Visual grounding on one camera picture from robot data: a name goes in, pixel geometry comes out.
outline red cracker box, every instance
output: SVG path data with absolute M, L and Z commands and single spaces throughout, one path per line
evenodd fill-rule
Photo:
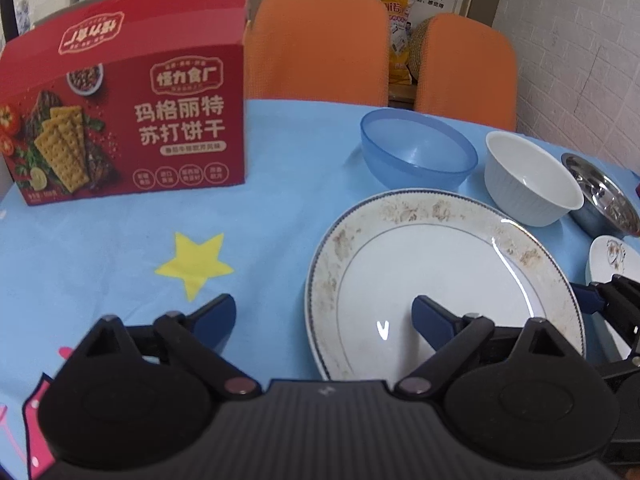
M 246 0 L 94 0 L 9 42 L 0 152 L 28 204 L 244 182 Z

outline chair backrest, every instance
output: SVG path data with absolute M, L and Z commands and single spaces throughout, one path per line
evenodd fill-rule
M 414 109 L 515 131 L 518 65 L 509 40 L 456 14 L 431 19 Z
M 245 96 L 386 106 L 379 0 L 262 0 L 245 35 Z

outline cracker image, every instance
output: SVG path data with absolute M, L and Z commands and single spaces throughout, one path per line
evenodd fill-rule
M 35 145 L 70 193 L 89 182 L 84 168 L 65 142 L 58 127 L 48 124 L 36 138 Z
M 67 118 L 63 118 L 63 117 L 58 117 L 55 119 L 43 121 L 42 123 L 43 132 L 49 132 L 53 129 L 56 129 L 57 131 L 59 131 L 66 145 L 71 150 L 71 153 L 73 153 L 73 156 L 78 160 L 78 163 L 82 166 L 82 169 L 84 170 L 85 164 L 82 164 L 83 157 L 80 149 L 80 143 L 78 142 L 78 134 L 76 133 L 75 126 Z
M 78 150 L 76 152 L 75 145 L 76 142 L 71 141 L 67 137 L 69 134 L 66 133 L 65 136 L 66 143 L 74 150 L 74 154 L 82 164 L 83 168 L 86 168 L 86 148 L 84 145 L 84 114 L 82 113 L 81 106 L 59 106 L 59 107 L 51 107 L 50 109 L 51 119 L 62 119 L 69 122 L 72 125 L 73 131 L 76 133 L 77 137 L 77 146 Z

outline white wall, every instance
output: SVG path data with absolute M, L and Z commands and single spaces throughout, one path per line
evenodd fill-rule
M 518 130 L 640 173 L 640 0 L 500 0 Z

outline tomato image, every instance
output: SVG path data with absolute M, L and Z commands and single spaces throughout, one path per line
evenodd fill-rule
M 6 156 L 12 156 L 14 149 L 14 142 L 6 135 L 0 135 L 0 153 Z
M 20 131 L 20 114 L 13 105 L 0 106 L 0 132 L 14 136 Z

